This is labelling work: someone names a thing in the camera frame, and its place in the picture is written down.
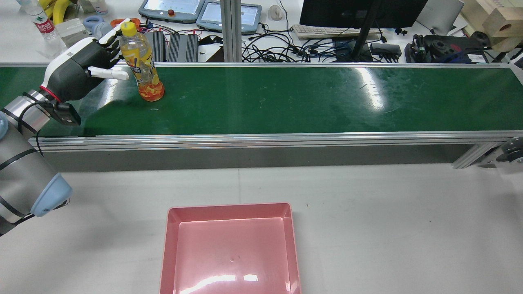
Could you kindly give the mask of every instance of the water bottle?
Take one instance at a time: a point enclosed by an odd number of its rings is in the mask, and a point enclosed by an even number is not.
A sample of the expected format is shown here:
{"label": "water bottle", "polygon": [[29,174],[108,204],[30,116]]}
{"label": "water bottle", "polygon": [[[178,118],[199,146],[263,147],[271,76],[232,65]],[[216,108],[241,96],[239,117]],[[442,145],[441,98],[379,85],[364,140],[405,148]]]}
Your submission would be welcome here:
{"label": "water bottle", "polygon": [[121,30],[123,36],[120,38],[120,50],[134,73],[138,93],[146,101],[159,100],[165,89],[154,67],[151,45],[130,21],[123,22]]}
{"label": "water bottle", "polygon": [[47,17],[47,14],[43,11],[42,6],[38,3],[38,0],[16,0],[25,12],[31,17],[32,22],[36,25],[42,36],[47,39],[56,39],[58,33],[54,29],[53,23]]}

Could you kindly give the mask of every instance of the computer monitor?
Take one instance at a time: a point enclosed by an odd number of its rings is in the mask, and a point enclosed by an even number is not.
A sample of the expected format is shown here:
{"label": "computer monitor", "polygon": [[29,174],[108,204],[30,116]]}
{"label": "computer monitor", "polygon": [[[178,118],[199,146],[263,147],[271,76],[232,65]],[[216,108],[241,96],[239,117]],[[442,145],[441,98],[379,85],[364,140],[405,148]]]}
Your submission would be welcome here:
{"label": "computer monitor", "polygon": [[371,28],[411,27],[428,0],[304,0],[300,24],[361,28],[351,53],[358,61]]}

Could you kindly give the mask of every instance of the white desk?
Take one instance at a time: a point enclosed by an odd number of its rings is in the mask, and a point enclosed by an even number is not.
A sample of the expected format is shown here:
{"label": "white desk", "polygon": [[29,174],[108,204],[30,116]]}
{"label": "white desk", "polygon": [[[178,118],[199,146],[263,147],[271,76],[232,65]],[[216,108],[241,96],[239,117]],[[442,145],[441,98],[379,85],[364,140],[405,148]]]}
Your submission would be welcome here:
{"label": "white desk", "polygon": [[[124,1],[108,1],[107,20],[138,16],[141,1],[118,9]],[[30,46],[43,40],[14,1],[0,2],[0,14],[0,62],[49,61]],[[0,293],[157,293],[169,207],[277,201],[292,204],[304,294],[523,289],[516,171],[427,164],[64,176],[75,191],[67,207],[0,238]]]}
{"label": "white desk", "polygon": [[[142,0],[107,0],[109,5],[109,13],[104,15],[104,20],[110,22],[117,18],[135,17],[145,22],[145,18],[142,18],[138,14],[138,8],[142,4]],[[262,5],[263,11],[260,21],[269,25],[271,30],[285,30],[287,23],[285,19],[280,21],[271,20],[267,16],[267,10],[270,6],[279,4],[278,0],[250,0],[245,1],[246,3]],[[303,0],[282,0],[284,7],[288,12],[289,25],[298,24],[300,22],[301,6]],[[79,13],[80,19],[86,17],[82,12]],[[0,30],[0,51],[3,53],[0,56],[0,63],[14,62],[14,63],[48,63],[50,59],[42,56],[37,52],[39,48],[44,45],[44,40],[40,36],[40,33],[29,20],[25,12],[23,12],[19,5],[14,1],[1,1],[0,2],[0,19],[2,20],[2,29]],[[186,29],[197,29],[196,24],[176,24],[173,22],[162,22],[152,21],[157,24],[169,26],[175,30],[186,30]],[[415,23],[412,28],[406,28],[408,34],[406,36],[396,35],[392,30],[383,29],[383,34],[389,41],[389,44],[398,44],[403,50],[407,43],[412,41],[412,35],[417,34],[430,34],[428,29]],[[258,32],[262,32],[261,26],[258,27]],[[219,35],[213,32],[202,32],[202,37],[208,35]],[[294,33],[290,33],[296,45],[300,46],[305,41],[298,40]],[[250,36],[243,36],[242,39],[249,44],[248,40]],[[256,42],[257,46],[261,49],[270,48],[272,46],[284,46],[284,43],[276,38],[265,37]],[[199,61],[204,62],[210,58],[216,50],[219,48],[218,44],[200,46]],[[400,63],[405,62],[405,57],[400,58]]]}

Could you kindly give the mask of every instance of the white table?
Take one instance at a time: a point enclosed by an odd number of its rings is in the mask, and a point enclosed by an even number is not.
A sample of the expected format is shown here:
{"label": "white table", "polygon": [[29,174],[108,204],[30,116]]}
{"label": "white table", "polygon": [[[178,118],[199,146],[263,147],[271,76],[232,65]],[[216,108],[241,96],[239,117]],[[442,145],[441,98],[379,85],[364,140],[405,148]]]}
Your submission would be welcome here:
{"label": "white table", "polygon": [[[109,13],[104,15],[103,18],[105,21],[110,22],[113,19],[117,18],[139,18],[145,22],[145,18],[142,18],[138,14],[138,8],[142,4],[142,0],[107,0],[109,5]],[[287,28],[287,23],[285,19],[280,21],[271,20],[267,16],[267,11],[270,6],[279,4],[278,0],[251,0],[246,1],[246,3],[259,4],[262,5],[263,11],[260,21],[269,25],[271,30],[285,30]],[[282,0],[284,7],[288,12],[289,25],[298,24],[300,22],[301,15],[301,5],[303,0]],[[80,10],[79,18],[83,19],[87,15]],[[34,24],[27,17],[25,12],[19,8],[19,5],[14,1],[2,1],[0,2],[0,19],[2,20],[2,30],[0,30],[0,51],[3,53],[0,56],[0,63],[11,62],[11,63],[48,63],[49,58],[42,56],[37,51],[41,51],[44,48],[45,43],[43,38],[40,36],[40,33],[34,26]],[[162,21],[152,21],[153,23],[161,24],[164,26],[169,26],[175,30],[187,30],[187,29],[197,29],[196,24],[176,24],[173,22],[166,23]],[[383,34],[387,38],[389,44],[398,44],[400,48],[405,48],[407,43],[412,41],[412,35],[430,34],[428,29],[415,23],[412,28],[406,28],[408,34],[406,36],[397,35],[393,30],[383,29]],[[262,32],[261,26],[258,27],[258,32]],[[219,35],[213,32],[202,32],[202,37],[208,35]],[[298,40],[294,33],[290,33],[290,36],[293,38],[296,45],[300,46],[305,41]],[[250,41],[248,38],[251,36],[243,36],[242,39],[246,44],[249,44]],[[276,39],[265,37],[256,42],[257,46],[261,49],[270,48],[272,46],[284,46],[286,45]],[[199,55],[199,61],[204,62],[210,58],[216,50],[220,47],[218,44],[200,46],[199,51],[203,54]],[[405,57],[400,58],[400,63],[405,62]]]}

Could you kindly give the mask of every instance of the red label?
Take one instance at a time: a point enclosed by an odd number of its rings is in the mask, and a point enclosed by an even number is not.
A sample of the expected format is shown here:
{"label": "red label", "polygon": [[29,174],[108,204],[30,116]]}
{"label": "red label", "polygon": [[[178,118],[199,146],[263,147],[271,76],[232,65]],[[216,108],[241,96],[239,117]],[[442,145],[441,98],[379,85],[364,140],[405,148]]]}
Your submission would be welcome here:
{"label": "red label", "polygon": [[40,33],[50,33],[54,31],[54,25],[49,19],[47,19],[45,22],[41,24],[35,22],[35,25],[40,31]]}

